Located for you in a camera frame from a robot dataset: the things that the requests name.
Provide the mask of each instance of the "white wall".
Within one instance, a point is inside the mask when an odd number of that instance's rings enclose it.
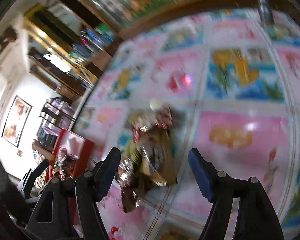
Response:
[[[38,128],[42,121],[39,115],[43,104],[48,98],[52,97],[53,94],[54,91],[51,88],[30,73],[25,73],[16,89],[11,93],[0,125],[0,159],[5,170],[19,179],[21,179],[30,168],[36,166],[31,144],[32,140],[36,138]],[[32,106],[18,148],[1,137],[5,120],[16,95]],[[18,149],[23,152],[21,157],[17,155]]]
[[[13,19],[15,19],[19,14],[23,15],[38,2],[45,5],[47,0],[17,0],[0,21],[0,35],[8,26],[11,25],[11,21]]]

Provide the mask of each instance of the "metal pole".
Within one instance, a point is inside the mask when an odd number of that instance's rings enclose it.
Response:
[[[264,25],[273,25],[274,24],[273,15],[268,0],[258,0],[258,3],[259,3],[258,11],[259,11],[261,22]]]

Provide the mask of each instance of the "wooden trim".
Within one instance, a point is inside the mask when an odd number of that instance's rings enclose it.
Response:
[[[80,2],[85,8],[87,8],[94,16],[96,16],[100,21],[106,24],[114,33],[118,33],[118,27],[114,26],[114,24],[108,19],[108,17],[93,4],[90,0],[77,0]]]
[[[50,61],[44,58],[43,55],[41,55],[41,53],[35,48],[31,48],[28,55],[30,56],[30,60],[35,65],[42,67],[47,73],[57,79],[67,89],[80,96],[84,94],[85,88],[79,82],[77,82],[77,80],[58,69]]]
[[[35,25],[66,52],[72,51],[72,44],[80,41],[80,37],[74,31],[40,3],[30,8],[24,15],[25,24]]]
[[[100,70],[96,65],[94,65],[93,63],[89,62],[87,63],[87,65],[85,65],[85,68],[88,71],[93,71],[93,74],[97,77],[100,78],[101,75],[103,74],[102,70]]]
[[[53,90],[57,89],[57,85],[55,83],[53,83],[46,76],[41,75],[40,72],[37,71],[37,66],[36,65],[32,65],[31,66],[30,73],[33,74],[33,75],[35,75],[37,79],[39,79],[40,81],[42,81],[43,83],[45,83],[51,89],[53,89]]]
[[[288,0],[269,0],[272,9],[283,11],[292,18],[300,26],[300,13],[297,8]],[[130,26],[122,29],[119,36],[123,40],[157,27],[158,25],[167,23],[187,15],[192,15],[204,11],[223,9],[223,8],[257,8],[257,0],[186,0],[181,3],[171,4],[150,13],[136,20]]]
[[[73,12],[77,19],[86,27],[99,35],[94,29],[101,23],[85,6],[77,0],[58,0]]]
[[[90,58],[90,62],[104,71],[111,59],[112,57],[107,52],[100,50]]]
[[[114,54],[116,53],[119,45],[123,42],[123,39],[121,37],[117,37],[115,38],[111,44],[109,44],[108,46],[105,47],[105,51],[111,56],[113,57]]]

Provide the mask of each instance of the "picture frame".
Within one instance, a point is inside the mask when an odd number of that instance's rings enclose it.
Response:
[[[19,146],[20,138],[31,108],[32,106],[18,95],[15,96],[1,135],[2,138],[15,147]]]

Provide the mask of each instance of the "metal screw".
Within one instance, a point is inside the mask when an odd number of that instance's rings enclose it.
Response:
[[[84,176],[85,178],[90,178],[90,177],[93,176],[93,173],[92,173],[91,171],[86,171],[86,172],[83,174],[83,176]]]
[[[224,171],[218,171],[218,176],[221,178],[224,178],[225,176],[227,176],[227,174]]]
[[[251,177],[250,180],[251,180],[252,183],[258,183],[259,182],[259,180],[256,177]]]
[[[58,177],[53,177],[51,180],[51,183],[53,184],[57,184],[59,182],[59,178]]]

